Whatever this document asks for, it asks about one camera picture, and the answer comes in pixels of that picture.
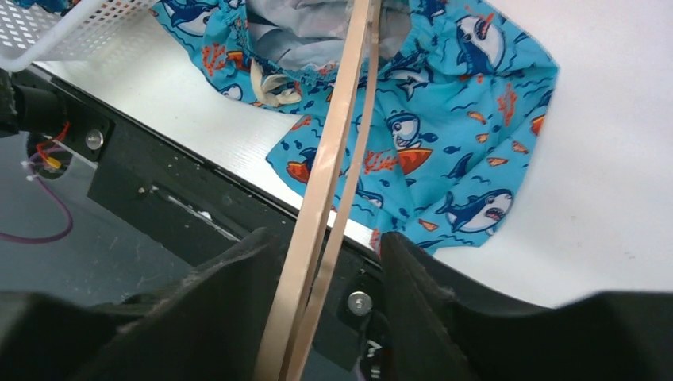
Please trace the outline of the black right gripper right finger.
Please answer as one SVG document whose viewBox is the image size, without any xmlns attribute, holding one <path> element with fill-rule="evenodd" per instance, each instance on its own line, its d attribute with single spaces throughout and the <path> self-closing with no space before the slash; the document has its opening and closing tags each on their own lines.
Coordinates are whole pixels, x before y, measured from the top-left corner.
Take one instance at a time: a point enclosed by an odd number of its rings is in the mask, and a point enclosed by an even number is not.
<svg viewBox="0 0 673 381">
<path fill-rule="evenodd" d="M 672 296 L 603 291 L 556 308 L 469 279 L 400 233 L 380 242 L 387 380 L 669 380 Z"/>
</svg>

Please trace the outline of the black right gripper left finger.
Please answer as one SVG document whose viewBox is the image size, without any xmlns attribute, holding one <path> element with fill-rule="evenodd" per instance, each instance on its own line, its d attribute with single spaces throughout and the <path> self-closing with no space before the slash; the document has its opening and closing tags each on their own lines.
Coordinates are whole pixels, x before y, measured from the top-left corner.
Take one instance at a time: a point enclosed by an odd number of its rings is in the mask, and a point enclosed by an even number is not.
<svg viewBox="0 0 673 381">
<path fill-rule="evenodd" d="M 283 252 L 260 228 L 186 278 L 125 302 L 1 295 L 4 380 L 250 380 Z"/>
</svg>

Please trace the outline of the teal shark print shorts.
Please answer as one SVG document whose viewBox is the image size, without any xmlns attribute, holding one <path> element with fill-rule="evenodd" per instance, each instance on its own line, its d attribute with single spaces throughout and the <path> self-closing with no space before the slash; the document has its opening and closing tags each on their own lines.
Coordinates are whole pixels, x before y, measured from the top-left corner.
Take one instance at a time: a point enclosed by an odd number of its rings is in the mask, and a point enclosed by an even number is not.
<svg viewBox="0 0 673 381">
<path fill-rule="evenodd" d="M 160 1 L 151 13 L 233 101 L 298 115 L 267 154 L 303 194 L 344 49 L 350 1 Z M 434 252 L 480 246 L 510 212 L 558 67 L 484 1 L 385 1 L 377 68 L 364 67 L 339 182 L 376 92 L 351 219 L 372 248 L 400 232 Z"/>
</svg>

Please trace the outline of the blue leaf print shorts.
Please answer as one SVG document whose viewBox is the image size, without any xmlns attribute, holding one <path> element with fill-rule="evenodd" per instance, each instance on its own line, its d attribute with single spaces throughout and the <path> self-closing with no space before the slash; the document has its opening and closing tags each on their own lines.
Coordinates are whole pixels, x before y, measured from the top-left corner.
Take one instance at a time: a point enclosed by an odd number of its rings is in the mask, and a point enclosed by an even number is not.
<svg viewBox="0 0 673 381">
<path fill-rule="evenodd" d="M 25 9 L 37 6 L 48 13 L 63 16 L 75 7 L 79 0 L 10 0 L 10 2 Z"/>
</svg>

